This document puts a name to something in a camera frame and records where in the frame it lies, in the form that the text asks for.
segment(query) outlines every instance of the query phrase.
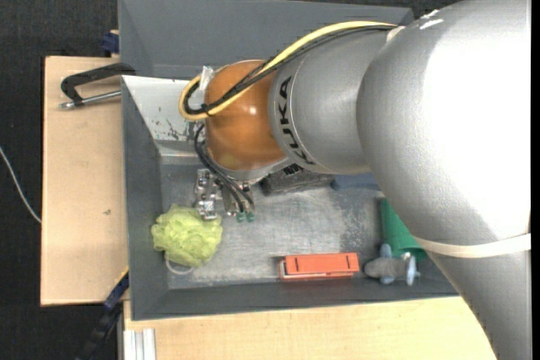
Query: blue object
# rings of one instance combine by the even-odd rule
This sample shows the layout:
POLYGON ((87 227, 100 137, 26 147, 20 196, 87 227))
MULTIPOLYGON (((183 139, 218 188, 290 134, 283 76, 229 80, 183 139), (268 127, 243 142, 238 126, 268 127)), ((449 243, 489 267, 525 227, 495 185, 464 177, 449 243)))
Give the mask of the blue object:
POLYGON ((111 53, 120 52, 120 36, 114 33, 106 33, 101 38, 101 48, 111 53))

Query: white strap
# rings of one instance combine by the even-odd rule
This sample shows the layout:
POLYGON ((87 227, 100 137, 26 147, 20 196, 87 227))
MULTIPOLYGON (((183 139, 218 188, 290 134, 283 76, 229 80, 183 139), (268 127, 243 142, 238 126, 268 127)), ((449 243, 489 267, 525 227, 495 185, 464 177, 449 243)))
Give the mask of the white strap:
POLYGON ((413 238, 424 250, 441 255, 455 256, 457 258, 488 258, 490 256, 513 254, 514 252, 531 249, 531 233, 493 243, 476 244, 474 246, 438 243, 431 240, 419 239, 414 236, 413 238))

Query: orange block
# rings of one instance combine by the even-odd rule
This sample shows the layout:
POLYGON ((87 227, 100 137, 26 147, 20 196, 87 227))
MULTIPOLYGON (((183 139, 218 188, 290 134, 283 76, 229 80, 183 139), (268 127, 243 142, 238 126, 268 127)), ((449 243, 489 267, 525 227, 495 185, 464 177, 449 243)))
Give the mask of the orange block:
POLYGON ((351 277, 359 270, 354 252, 288 255, 279 262, 279 277, 283 281, 351 277))

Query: white object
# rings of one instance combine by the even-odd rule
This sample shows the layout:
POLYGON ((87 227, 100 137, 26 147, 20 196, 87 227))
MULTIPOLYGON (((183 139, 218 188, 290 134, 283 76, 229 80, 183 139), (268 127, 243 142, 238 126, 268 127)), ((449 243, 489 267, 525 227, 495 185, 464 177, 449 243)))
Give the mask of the white object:
POLYGON ((156 360, 155 329, 125 330, 124 360, 156 360))
POLYGON ((156 360, 155 329, 143 330, 144 360, 156 360))

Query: wooden board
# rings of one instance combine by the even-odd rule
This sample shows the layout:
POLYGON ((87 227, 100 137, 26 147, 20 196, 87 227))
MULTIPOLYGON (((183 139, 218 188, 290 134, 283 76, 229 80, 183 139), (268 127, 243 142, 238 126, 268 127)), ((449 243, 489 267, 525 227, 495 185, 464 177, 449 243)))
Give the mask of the wooden board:
POLYGON ((495 360, 461 298, 131 321, 155 328, 158 360, 495 360))
MULTIPOLYGON (((47 57, 43 125, 41 304, 102 302, 127 265, 120 99, 77 110, 60 90, 68 75, 114 58, 47 57)), ((81 86, 118 90, 120 79, 81 86)))

